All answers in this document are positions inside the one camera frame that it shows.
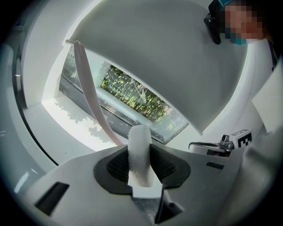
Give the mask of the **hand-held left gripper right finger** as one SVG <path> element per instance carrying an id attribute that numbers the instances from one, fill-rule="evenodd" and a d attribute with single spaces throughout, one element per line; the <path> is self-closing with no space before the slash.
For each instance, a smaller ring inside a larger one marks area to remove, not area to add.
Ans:
<path id="1" fill-rule="evenodd" d="M 265 201 L 277 176 L 277 143 L 256 141 L 228 158 L 150 146 L 162 226 L 234 226 Z"/>

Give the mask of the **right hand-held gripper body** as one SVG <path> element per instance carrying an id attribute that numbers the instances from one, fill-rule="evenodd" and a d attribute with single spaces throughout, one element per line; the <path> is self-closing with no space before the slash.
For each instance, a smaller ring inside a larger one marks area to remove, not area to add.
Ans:
<path id="1" fill-rule="evenodd" d="M 252 132 L 248 129 L 242 129 L 230 135 L 223 135 L 220 140 L 220 147 L 228 152 L 233 149 L 246 147 L 252 142 Z"/>

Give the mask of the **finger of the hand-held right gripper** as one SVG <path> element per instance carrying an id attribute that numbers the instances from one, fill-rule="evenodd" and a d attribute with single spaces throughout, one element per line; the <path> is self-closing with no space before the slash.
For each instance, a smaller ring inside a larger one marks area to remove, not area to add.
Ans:
<path id="1" fill-rule="evenodd" d="M 197 154 L 229 157 L 229 152 L 220 147 L 218 143 L 191 142 L 188 149 Z"/>

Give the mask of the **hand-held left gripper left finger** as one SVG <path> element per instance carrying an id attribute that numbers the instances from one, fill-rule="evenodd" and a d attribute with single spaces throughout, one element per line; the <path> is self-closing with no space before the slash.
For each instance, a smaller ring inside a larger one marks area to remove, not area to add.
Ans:
<path id="1" fill-rule="evenodd" d="M 70 159 L 38 179 L 24 200 L 45 226 L 148 226 L 132 199 L 126 146 Z"/>

